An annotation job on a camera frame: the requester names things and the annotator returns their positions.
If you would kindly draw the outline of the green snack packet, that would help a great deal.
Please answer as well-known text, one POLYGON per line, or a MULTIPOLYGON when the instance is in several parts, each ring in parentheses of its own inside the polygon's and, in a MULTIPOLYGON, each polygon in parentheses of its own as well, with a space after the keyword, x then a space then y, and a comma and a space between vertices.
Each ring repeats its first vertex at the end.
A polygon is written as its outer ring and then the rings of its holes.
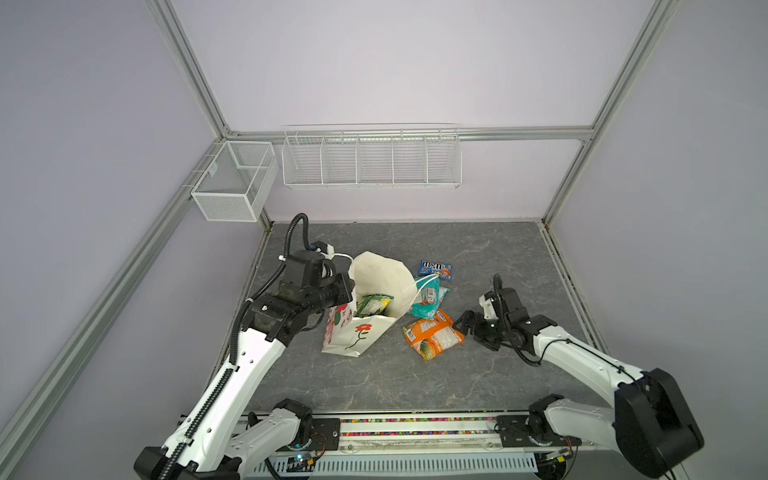
POLYGON ((382 315, 392 301, 393 297, 386 294, 365 295, 357 302, 355 316, 365 318, 382 315))

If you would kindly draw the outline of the white flower paper bag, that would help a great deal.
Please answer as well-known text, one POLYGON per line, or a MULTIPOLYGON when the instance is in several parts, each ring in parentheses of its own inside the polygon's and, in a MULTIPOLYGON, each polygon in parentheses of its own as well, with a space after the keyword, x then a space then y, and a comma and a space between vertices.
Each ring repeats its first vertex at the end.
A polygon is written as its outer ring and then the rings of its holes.
POLYGON ((361 356, 420 303, 429 282, 439 278, 417 278, 402 262, 372 252, 355 257, 348 273, 354 281, 352 300, 328 310, 324 354, 361 356))

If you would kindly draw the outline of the orange snack packet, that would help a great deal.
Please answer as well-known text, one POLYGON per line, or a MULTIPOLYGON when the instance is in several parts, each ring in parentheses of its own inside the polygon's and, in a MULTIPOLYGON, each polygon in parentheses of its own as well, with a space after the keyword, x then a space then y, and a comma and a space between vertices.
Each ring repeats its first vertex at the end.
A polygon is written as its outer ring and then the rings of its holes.
POLYGON ((454 329, 454 320, 442 309, 438 309, 432 319, 419 319, 402 331, 409 346, 424 361, 433 360, 465 342, 465 335, 454 329))

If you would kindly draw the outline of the teal snack packet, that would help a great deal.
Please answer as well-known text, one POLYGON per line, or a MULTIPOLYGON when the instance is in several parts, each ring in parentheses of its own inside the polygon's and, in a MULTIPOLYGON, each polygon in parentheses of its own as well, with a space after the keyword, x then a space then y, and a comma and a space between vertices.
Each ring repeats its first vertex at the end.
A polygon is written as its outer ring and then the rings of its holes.
POLYGON ((409 313, 416 318, 433 320, 449 288, 441 285, 438 275, 428 275, 415 280, 416 296, 409 313))

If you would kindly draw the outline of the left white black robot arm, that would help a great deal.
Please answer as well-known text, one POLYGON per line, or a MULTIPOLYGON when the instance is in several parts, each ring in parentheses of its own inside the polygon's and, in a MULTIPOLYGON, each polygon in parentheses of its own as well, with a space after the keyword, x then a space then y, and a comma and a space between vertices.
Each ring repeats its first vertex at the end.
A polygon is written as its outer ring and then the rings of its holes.
POLYGON ((289 223, 277 270, 246 298, 225 359, 189 416, 134 463, 141 479, 243 479, 283 447, 310 443, 312 410, 290 399, 241 434, 234 432, 257 387, 311 315, 354 300, 354 282, 337 271, 329 244, 309 240, 309 220, 289 223))

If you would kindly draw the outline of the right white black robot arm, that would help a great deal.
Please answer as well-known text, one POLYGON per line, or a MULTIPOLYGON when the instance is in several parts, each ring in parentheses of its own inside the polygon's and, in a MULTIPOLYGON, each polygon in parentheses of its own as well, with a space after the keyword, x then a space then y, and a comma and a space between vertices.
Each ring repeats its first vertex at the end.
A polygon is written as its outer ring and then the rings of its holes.
POLYGON ((668 372, 622 362, 549 317, 530 315, 500 276, 494 276, 492 289, 478 303, 479 310, 459 317, 455 330, 492 351, 510 348, 529 366, 551 363, 606 403, 599 407, 550 394, 529 406, 525 423, 515 432, 539 446, 561 438, 609 448, 652 479, 675 478, 676 467, 704 447, 694 415, 668 372))

